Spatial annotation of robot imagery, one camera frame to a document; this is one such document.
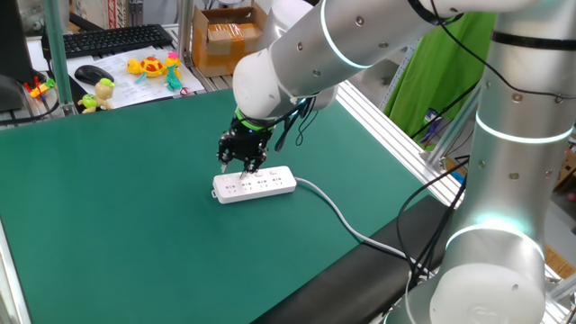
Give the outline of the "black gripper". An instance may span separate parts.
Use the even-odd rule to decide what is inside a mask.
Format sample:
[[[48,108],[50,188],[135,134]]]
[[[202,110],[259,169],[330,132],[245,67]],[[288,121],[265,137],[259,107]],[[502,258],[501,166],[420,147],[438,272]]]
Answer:
[[[221,163],[220,171],[224,174],[229,162],[235,158],[244,161],[240,179],[256,173],[266,161],[267,143],[274,128],[257,127],[243,119],[234,118],[229,130],[223,132],[219,139],[217,158]]]

